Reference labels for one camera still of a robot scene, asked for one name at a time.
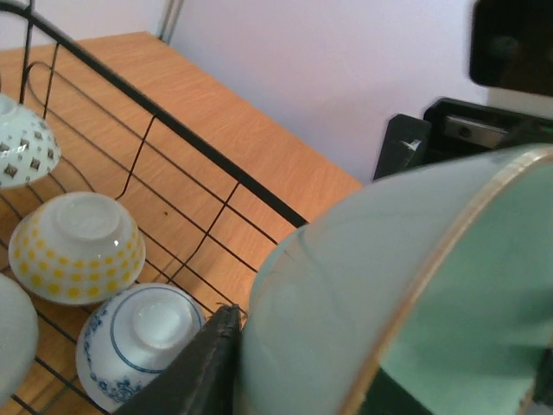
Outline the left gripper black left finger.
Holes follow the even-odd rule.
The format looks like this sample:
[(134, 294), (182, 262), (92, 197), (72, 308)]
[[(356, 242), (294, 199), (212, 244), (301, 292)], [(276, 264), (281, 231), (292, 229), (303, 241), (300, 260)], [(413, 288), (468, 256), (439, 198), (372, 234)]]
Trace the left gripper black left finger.
[(222, 305), (175, 360), (116, 414), (231, 414), (241, 312)]

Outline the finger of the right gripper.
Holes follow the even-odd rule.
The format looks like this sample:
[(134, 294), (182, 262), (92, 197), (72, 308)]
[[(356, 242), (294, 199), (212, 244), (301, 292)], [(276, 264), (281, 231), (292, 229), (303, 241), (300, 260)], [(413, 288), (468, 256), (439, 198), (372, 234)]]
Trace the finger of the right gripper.
[(386, 127), (373, 180), (422, 165), (430, 133), (430, 122), (404, 114), (393, 116)]

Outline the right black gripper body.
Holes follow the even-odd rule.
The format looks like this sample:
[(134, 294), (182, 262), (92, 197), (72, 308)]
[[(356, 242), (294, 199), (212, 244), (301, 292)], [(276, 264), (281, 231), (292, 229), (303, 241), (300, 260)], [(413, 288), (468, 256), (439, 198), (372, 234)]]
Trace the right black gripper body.
[(552, 143), (552, 118), (457, 99), (438, 99), (425, 111), (423, 119), (431, 123), (424, 164), (519, 145)]

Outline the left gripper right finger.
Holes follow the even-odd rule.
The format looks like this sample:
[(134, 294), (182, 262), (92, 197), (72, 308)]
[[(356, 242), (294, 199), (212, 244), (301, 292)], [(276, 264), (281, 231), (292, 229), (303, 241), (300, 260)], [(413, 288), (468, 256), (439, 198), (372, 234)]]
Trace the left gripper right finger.
[(532, 404), (552, 411), (552, 348), (543, 352), (532, 386), (520, 401), (518, 414), (526, 414)]

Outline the pale green celadon bowl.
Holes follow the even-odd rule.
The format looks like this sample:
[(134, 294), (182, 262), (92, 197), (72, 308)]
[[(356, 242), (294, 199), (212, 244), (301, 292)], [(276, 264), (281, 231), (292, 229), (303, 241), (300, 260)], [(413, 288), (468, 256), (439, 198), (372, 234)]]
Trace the pale green celadon bowl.
[(237, 414), (518, 414), (552, 348), (552, 149), (391, 176), (252, 286)]

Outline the teal yellow sun bowl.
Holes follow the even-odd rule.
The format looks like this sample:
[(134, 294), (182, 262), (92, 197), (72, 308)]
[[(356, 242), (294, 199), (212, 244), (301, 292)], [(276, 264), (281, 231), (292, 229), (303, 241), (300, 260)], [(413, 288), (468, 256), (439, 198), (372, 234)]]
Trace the teal yellow sun bowl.
[(95, 192), (53, 198), (25, 217), (9, 242), (18, 282), (48, 301), (101, 303), (129, 288), (146, 257), (143, 236), (118, 201)]

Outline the white bowl with brown diamonds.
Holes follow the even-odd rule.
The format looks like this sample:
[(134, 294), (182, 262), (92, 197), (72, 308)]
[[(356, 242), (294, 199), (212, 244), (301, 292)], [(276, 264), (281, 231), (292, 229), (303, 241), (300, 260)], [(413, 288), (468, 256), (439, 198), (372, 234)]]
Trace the white bowl with brown diamonds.
[(1, 94), (1, 189), (17, 188), (48, 175), (61, 160), (61, 147), (46, 121)]

